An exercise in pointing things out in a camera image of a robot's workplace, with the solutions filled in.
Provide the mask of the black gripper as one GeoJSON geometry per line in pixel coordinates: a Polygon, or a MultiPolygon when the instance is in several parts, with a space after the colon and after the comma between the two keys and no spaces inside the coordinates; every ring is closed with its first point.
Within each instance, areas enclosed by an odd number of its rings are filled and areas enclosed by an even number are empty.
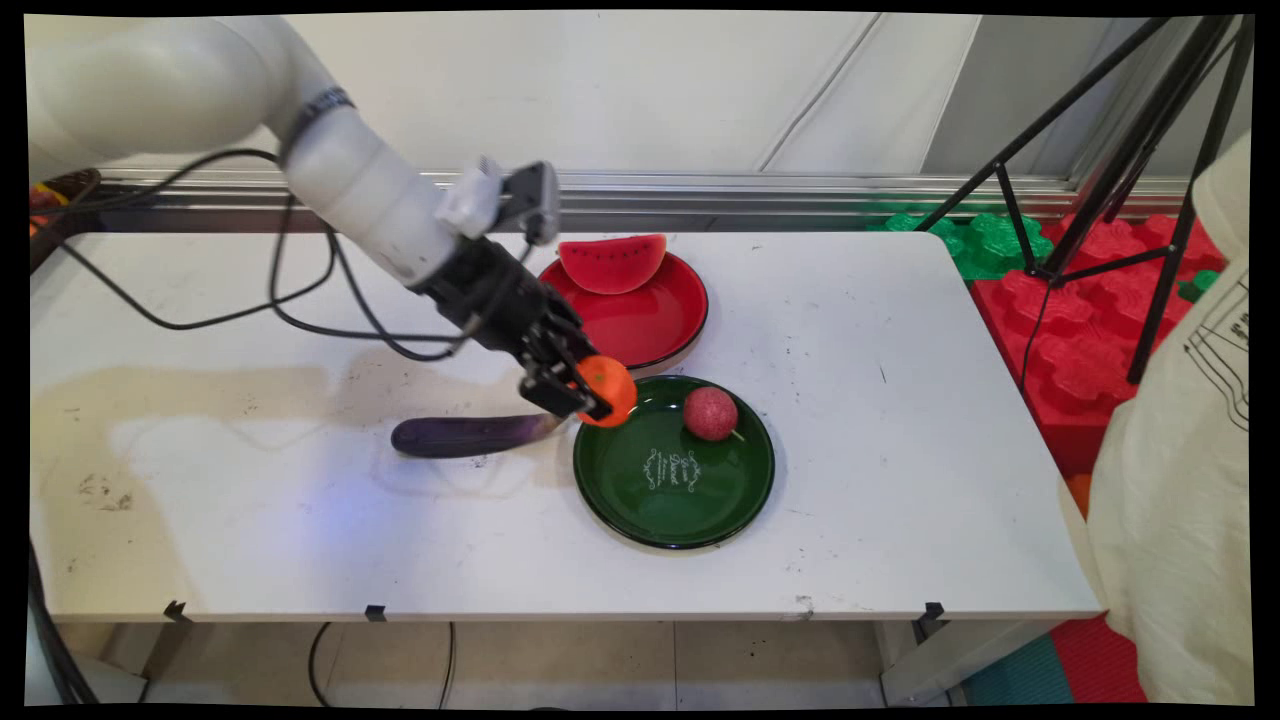
{"type": "Polygon", "coordinates": [[[527,363],[522,398],[559,418],[585,413],[603,421],[614,406],[589,383],[581,363],[596,355],[582,320],[552,286],[499,243],[465,241],[435,273],[413,286],[467,340],[527,363]]]}

